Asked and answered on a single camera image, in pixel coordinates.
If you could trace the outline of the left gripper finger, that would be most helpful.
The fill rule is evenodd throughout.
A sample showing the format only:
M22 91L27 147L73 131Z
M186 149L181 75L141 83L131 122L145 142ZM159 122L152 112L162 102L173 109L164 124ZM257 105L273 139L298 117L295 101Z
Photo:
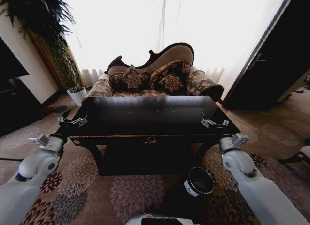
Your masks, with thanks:
M88 122L88 121L87 121L87 118L88 118L88 116L85 115L83 118L78 118L78 119L72 120L72 124L73 124L75 127L84 126L84 125Z
M58 121L59 125L61 125L61 124L68 125L71 123L71 120L67 118L69 116L70 112L71 112L71 109L65 111L61 116L57 117L57 121Z

